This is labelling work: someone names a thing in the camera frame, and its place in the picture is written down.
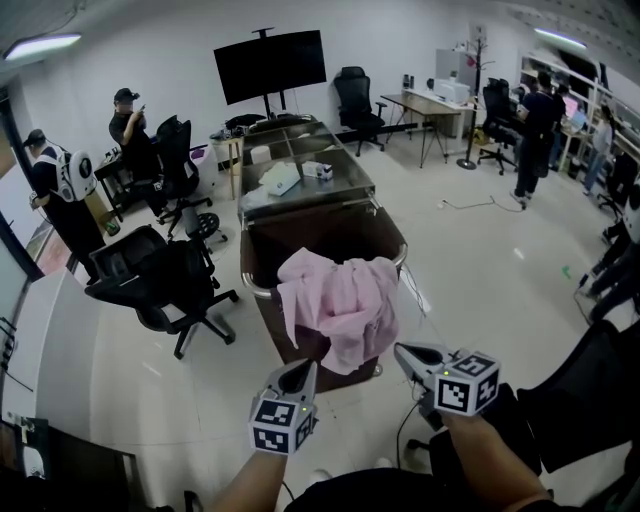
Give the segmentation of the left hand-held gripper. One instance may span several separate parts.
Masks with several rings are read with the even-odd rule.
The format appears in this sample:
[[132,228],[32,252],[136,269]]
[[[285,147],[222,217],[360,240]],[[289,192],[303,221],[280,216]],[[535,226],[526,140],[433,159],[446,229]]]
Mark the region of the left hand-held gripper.
[[255,450],[292,455],[313,433],[317,371],[315,361],[301,359],[269,375],[249,415],[249,439]]

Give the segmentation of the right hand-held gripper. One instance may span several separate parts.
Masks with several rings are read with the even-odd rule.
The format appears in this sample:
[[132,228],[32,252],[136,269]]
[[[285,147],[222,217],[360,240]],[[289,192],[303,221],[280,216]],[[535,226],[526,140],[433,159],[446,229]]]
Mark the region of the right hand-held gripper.
[[498,395],[501,365],[486,354],[432,343],[397,343],[393,353],[435,431],[443,428],[442,413],[474,416]]

